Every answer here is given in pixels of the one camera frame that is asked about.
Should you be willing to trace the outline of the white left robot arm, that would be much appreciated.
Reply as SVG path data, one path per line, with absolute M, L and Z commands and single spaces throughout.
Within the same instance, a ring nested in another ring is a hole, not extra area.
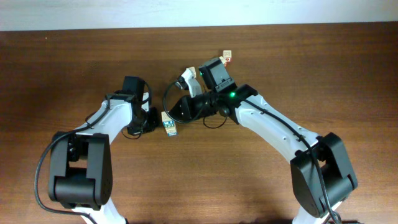
M 151 99 L 146 81 L 126 76 L 122 88 L 105 95 L 99 110 L 83 125 L 53 136 L 47 148 L 48 195 L 64 208 L 65 214 L 80 216 L 86 223 L 127 223 L 111 200 L 110 146 L 119 133 L 137 140 L 158 127 Z

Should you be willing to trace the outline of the wooden block blue L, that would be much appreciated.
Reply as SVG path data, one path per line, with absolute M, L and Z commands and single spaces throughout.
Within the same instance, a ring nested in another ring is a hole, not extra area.
M 163 122 L 164 128 L 166 130 L 166 133 L 168 136 L 175 136 L 177 135 L 177 128 L 175 125 L 175 121 L 170 120 L 170 121 L 164 121 Z

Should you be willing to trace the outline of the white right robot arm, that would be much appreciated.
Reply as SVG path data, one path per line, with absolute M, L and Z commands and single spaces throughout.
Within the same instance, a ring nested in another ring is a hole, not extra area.
M 256 133 L 285 158 L 300 204 L 293 223 L 342 223 L 336 209 L 358 180 L 339 136 L 309 131 L 275 110 L 250 85 L 237 86 L 220 58 L 187 68 L 170 86 L 189 92 L 165 110 L 174 122 L 188 124 L 219 113 Z

